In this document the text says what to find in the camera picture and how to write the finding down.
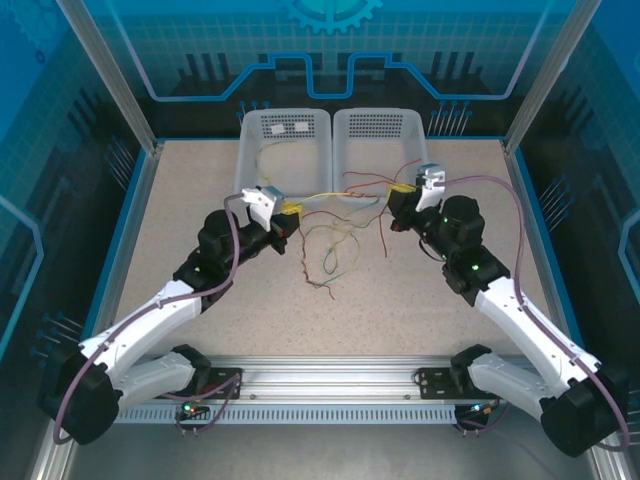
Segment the grey basket with white stickers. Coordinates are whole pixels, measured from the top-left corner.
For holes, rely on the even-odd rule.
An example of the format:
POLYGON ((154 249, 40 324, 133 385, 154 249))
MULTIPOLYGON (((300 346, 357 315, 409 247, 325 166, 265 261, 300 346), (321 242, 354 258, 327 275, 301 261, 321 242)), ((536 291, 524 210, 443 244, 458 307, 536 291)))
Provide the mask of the grey basket with white stickers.
POLYGON ((243 119, 236 162, 234 191, 275 186, 287 199, 305 209, 320 208, 334 190, 332 170, 332 121, 322 109, 261 109, 243 119), (309 130, 297 132, 296 122, 309 130), (285 132, 273 135, 271 126, 285 132))

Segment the plain grey plastic basket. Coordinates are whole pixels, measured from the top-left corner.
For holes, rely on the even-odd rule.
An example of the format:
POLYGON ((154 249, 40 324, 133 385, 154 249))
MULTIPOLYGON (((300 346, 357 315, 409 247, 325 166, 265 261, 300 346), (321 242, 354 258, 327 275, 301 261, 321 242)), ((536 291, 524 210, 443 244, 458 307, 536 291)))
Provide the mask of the plain grey plastic basket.
POLYGON ((333 187, 348 206, 384 207, 389 184, 412 184, 429 162, 422 117, 414 110, 342 109, 332 133, 333 187))

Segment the small LED connector board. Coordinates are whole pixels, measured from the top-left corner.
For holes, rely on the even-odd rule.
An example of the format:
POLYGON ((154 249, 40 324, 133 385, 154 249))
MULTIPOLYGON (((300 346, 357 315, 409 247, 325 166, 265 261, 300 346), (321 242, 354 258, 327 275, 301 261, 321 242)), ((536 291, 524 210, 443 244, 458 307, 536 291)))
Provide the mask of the small LED connector board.
POLYGON ((178 408, 176 420, 179 423, 192 420, 202 420, 209 411, 209 407, 203 405, 199 400, 187 400, 178 408))
POLYGON ((455 407, 455 417, 461 422, 467 419, 489 417, 496 409, 500 407, 499 399, 491 399, 488 401, 474 403, 469 405, 457 405, 455 407))

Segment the grey metal front panel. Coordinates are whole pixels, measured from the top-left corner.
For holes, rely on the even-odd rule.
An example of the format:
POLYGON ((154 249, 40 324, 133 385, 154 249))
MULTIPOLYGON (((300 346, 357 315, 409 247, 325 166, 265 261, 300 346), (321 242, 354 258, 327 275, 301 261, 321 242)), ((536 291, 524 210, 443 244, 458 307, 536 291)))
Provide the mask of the grey metal front panel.
POLYGON ((450 426, 217 426, 182 437, 117 425, 56 447, 36 480, 599 480, 591 458, 559 453, 519 413, 489 433, 450 426))

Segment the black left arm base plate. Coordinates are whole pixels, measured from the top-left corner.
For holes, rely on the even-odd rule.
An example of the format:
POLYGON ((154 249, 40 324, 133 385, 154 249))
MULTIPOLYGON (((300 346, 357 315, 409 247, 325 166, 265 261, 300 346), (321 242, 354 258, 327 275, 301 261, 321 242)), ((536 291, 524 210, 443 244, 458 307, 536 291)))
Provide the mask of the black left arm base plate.
POLYGON ((228 395, 238 399, 242 377, 241 368, 212 368, 197 394, 201 400, 224 400, 228 395))

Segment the aluminium mounting rail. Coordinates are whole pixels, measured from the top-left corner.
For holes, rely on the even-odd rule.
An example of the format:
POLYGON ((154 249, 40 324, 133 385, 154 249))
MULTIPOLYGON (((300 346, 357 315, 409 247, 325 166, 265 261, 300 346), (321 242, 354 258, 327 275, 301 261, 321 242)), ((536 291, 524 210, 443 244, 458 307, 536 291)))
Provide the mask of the aluminium mounting rail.
MULTIPOLYGON (((600 370, 600 363, 585 352, 570 356, 553 354, 551 368, 534 371, 519 368, 481 345, 452 357, 447 367, 458 394, 454 401, 501 397, 520 408, 540 407, 543 399, 557 399, 579 382, 589 380, 600 370)), ((204 384, 212 368, 243 370, 239 398, 252 394, 291 402, 343 401, 356 398, 396 398, 408 395, 420 398, 414 373, 393 366, 349 365, 267 365, 257 367, 213 365, 209 359, 189 347, 176 349, 155 360, 135 365, 124 373, 107 372, 92 365, 87 371, 85 357, 71 353, 51 359, 42 382, 42 391, 61 398, 73 378, 80 379, 70 403, 97 410, 116 412, 132 408, 154 398, 167 398, 183 403, 199 400, 197 390, 204 384)))

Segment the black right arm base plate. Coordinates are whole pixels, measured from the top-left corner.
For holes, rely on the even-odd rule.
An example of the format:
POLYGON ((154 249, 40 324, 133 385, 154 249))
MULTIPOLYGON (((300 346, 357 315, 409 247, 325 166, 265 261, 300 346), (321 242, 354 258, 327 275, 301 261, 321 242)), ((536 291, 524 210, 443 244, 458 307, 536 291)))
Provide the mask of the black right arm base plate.
POLYGON ((422 400, 454 399, 458 394, 448 368, 420 368, 413 380, 422 400))

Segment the aluminium frame post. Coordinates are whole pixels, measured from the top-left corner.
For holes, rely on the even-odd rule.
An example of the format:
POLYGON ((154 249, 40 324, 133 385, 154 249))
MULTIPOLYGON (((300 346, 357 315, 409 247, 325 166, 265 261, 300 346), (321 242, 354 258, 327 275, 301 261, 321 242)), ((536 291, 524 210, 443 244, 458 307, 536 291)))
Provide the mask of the aluminium frame post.
POLYGON ((503 151, 514 156, 576 46, 589 26, 602 0, 576 0, 545 62, 525 96, 504 138, 503 151))
POLYGON ((158 141, 117 61, 82 0, 55 0, 136 140, 155 155, 158 141))

